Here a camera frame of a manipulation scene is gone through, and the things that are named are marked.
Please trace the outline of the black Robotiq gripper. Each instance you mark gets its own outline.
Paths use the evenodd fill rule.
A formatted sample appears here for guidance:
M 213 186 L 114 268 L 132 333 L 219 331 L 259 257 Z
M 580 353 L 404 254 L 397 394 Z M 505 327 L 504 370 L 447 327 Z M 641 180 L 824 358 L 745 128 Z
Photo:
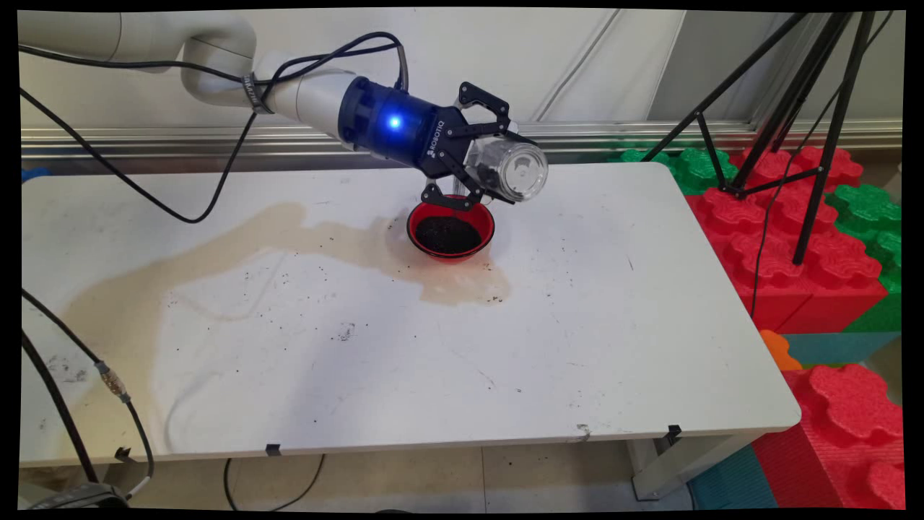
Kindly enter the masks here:
M 472 105 L 486 108 L 496 121 L 468 124 L 460 110 Z M 352 149 L 419 169 L 427 177 L 420 201 L 458 212 L 473 210 L 485 195 L 472 169 L 464 165 L 472 139 L 499 137 L 535 144 L 515 131 L 508 103 L 470 82 L 459 86 L 458 108 L 443 108 L 357 77 L 338 109 L 337 134 Z M 444 192 L 436 181 L 448 176 L 453 176 L 453 192 Z

